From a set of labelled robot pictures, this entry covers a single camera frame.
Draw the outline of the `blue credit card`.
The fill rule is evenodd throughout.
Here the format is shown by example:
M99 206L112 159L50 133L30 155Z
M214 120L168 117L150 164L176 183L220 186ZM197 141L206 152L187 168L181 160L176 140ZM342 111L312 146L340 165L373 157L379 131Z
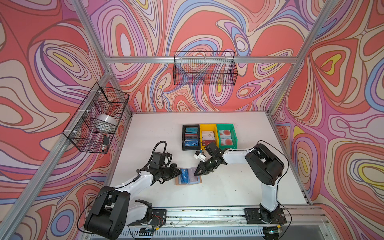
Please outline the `blue credit card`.
M190 183L189 170L188 169L181 169L180 183L181 184L189 184Z

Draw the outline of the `tan leather card holder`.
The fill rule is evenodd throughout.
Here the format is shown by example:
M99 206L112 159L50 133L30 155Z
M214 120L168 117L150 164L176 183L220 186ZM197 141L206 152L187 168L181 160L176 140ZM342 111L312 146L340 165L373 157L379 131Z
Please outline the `tan leather card holder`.
M190 183L189 184L181 184L180 183L180 175L176 178L176 185L177 186L183 186L183 185L196 185L196 184L201 184L202 183L202 178L200 176L195 177L194 172L197 167L193 168L187 168L189 170L189 178L190 178Z

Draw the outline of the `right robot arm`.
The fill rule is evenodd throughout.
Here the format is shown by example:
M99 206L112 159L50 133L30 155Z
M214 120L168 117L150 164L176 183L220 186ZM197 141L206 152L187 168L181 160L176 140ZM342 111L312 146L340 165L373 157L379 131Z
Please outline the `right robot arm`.
M285 164L267 145L267 142L259 141L249 149L239 150L220 149L211 143L206 146L210 158L199 162L194 175L208 175L220 165L248 164L262 185L261 210L272 214L280 208L278 181L283 176Z

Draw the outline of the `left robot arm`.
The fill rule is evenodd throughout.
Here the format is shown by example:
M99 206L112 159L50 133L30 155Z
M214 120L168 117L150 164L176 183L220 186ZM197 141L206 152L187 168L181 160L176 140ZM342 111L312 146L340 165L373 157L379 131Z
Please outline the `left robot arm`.
M85 232L115 240L132 223L162 225L164 221L153 216L153 204L134 197L155 183L163 184L181 175L177 164L171 163L172 157L170 153L154 152L145 166L137 169L136 176L115 187L103 187L87 215Z

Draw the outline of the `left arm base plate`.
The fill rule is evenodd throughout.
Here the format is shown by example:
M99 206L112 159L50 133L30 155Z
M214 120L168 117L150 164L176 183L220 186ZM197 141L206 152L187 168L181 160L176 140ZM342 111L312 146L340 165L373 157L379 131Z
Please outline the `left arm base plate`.
M166 224L167 210L166 209L154 209L150 214L146 214L141 220L133 222L126 221L127 226L153 226L159 227Z

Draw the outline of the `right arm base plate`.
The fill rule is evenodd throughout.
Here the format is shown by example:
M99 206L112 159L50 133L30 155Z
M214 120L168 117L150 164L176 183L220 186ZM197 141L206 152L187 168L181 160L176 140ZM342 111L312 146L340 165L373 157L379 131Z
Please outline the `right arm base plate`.
M287 223L284 211L279 206L272 212L264 207L245 208L243 217L249 225L284 225Z

